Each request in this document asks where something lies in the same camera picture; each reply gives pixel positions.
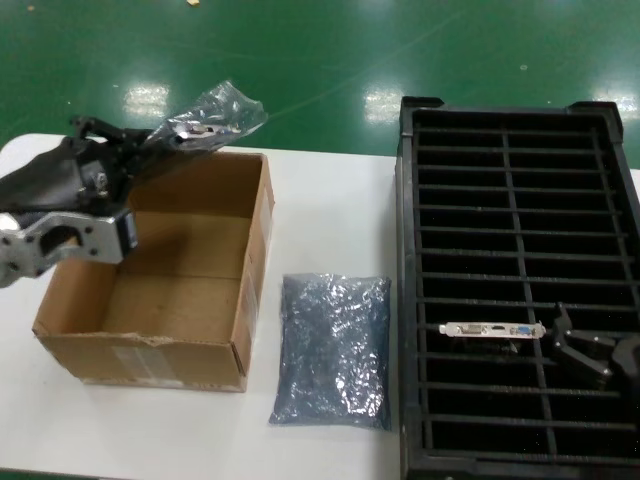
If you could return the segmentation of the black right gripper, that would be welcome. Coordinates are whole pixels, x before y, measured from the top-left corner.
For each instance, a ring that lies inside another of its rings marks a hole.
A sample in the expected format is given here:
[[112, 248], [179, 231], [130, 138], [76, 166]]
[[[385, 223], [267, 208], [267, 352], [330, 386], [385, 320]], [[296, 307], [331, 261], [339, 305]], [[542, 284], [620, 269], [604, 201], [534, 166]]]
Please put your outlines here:
[[574, 378], [593, 389], [604, 389], [613, 370], [625, 380], [639, 379], [639, 338], [627, 337], [618, 343], [604, 335], [577, 330], [563, 303], [556, 304], [557, 317], [551, 331], [552, 352], [556, 362]]

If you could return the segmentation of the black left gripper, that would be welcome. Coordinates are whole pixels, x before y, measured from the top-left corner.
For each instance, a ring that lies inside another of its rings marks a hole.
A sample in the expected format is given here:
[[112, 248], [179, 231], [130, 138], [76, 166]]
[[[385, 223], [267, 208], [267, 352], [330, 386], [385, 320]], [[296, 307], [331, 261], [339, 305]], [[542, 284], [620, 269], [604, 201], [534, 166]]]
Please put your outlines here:
[[151, 129], [119, 128], [87, 116], [72, 116], [69, 124], [77, 137], [63, 138], [1, 179], [3, 213], [122, 217], [129, 213], [131, 178], [154, 178], [173, 167], [175, 142], [144, 142]]

